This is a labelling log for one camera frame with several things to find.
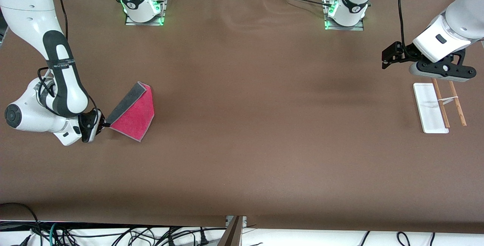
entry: white floor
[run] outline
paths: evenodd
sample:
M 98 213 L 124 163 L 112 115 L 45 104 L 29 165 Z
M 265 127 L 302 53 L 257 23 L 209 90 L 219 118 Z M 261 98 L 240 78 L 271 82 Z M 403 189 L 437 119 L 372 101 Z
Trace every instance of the white floor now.
M 72 231 L 77 235 L 99 235 L 99 234 L 118 234 L 126 229 L 79 229 Z M 167 228 L 153 229 L 156 236 L 164 234 Z M 309 230 L 287 230 L 287 229 L 244 229 L 242 235 L 242 246 L 358 246 L 365 232 L 352 231 L 309 231 Z M 30 232 L 0 232 L 0 246 L 13 246 L 20 244 Z M 209 241 L 220 239 L 222 231 L 205 232 Z M 428 246 L 430 243 L 430 233 L 408 232 L 406 233 L 411 246 Z M 118 236 L 100 238 L 77 238 L 80 246 L 111 246 Z M 126 246 L 130 236 L 127 235 L 118 246 Z M 195 236 L 197 244 L 200 242 L 200 235 Z M 176 239 L 176 246 L 192 246 L 193 236 L 187 235 Z M 31 237 L 28 246 L 40 245 L 39 236 Z M 44 240 L 44 245 L 48 246 L 48 241 Z M 135 240 L 133 246 L 149 246 L 147 241 Z M 433 246 L 483 246 L 484 234 L 439 234 L 434 239 Z M 370 232 L 366 239 L 365 246 L 400 246 L 396 239 L 396 232 Z

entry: white tray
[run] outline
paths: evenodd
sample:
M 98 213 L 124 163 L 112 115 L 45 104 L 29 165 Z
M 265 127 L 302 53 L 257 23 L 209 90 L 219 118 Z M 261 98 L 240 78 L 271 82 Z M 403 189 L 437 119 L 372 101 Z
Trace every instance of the white tray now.
M 446 134 L 446 129 L 442 118 L 437 96 L 435 95 L 434 85 L 416 82 L 413 84 L 415 100 L 419 108 L 420 122 L 426 134 Z

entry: black strap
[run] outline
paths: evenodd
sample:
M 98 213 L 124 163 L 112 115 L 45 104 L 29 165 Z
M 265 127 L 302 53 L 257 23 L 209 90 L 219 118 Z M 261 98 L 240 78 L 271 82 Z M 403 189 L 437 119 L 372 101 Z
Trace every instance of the black strap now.
M 126 7 L 128 7 L 131 10 L 136 10 L 138 9 L 138 6 L 143 3 L 145 0 L 121 0 Z
M 47 66 L 52 70 L 59 70 L 69 68 L 70 65 L 76 65 L 74 58 L 67 58 L 61 60 L 45 60 Z
M 359 13 L 368 3 L 368 1 L 366 1 L 365 3 L 362 3 L 362 4 L 352 3 L 349 0 L 342 0 L 342 1 L 343 1 L 344 6 L 348 7 L 349 12 L 352 13 L 352 14 Z

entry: metal mounting plate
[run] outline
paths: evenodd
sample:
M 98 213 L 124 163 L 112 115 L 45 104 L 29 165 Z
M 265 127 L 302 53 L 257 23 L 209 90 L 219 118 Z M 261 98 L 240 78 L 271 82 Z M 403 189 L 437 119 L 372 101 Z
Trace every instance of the metal mounting plate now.
M 164 25 L 164 16 L 166 13 L 166 4 L 168 0 L 160 0 L 161 3 L 156 5 L 156 7 L 159 7 L 161 12 L 157 14 L 155 17 L 153 17 L 150 21 L 148 22 L 134 22 L 132 21 L 128 15 L 126 15 L 126 20 L 124 21 L 125 25 L 128 26 L 163 26 Z
M 322 0 L 322 2 L 333 4 L 331 2 L 331 0 Z M 329 10 L 331 8 L 332 7 L 323 6 L 324 28 L 325 29 L 336 29 L 338 31 L 363 31 L 363 20 L 362 19 L 360 19 L 360 21 L 356 25 L 351 26 L 351 27 L 341 26 L 341 25 L 337 24 L 334 21 L 334 19 L 332 19 L 331 17 L 328 16 Z

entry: wooden chopstick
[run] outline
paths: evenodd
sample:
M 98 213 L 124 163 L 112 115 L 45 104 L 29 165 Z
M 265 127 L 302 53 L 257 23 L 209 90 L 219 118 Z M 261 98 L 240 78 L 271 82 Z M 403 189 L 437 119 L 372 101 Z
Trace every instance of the wooden chopstick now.
M 462 126 L 467 126 L 467 123 L 465 122 L 465 118 L 464 118 L 464 113 L 462 112 L 462 107 L 460 106 L 460 101 L 457 96 L 457 92 L 455 91 L 455 86 L 453 84 L 453 81 L 449 81 L 449 87 L 451 88 L 452 96 L 455 97 L 454 102 L 455 102 L 455 107 L 457 108 L 457 113 L 459 114 L 460 124 Z
M 439 85 L 437 84 L 437 79 L 432 78 L 432 84 L 434 85 L 435 95 L 437 95 L 437 101 L 439 103 L 439 108 L 441 109 L 442 118 L 444 119 L 444 125 L 446 128 L 450 128 L 449 119 L 447 118 L 447 113 L 445 112 L 444 103 L 441 101 L 442 95 Z

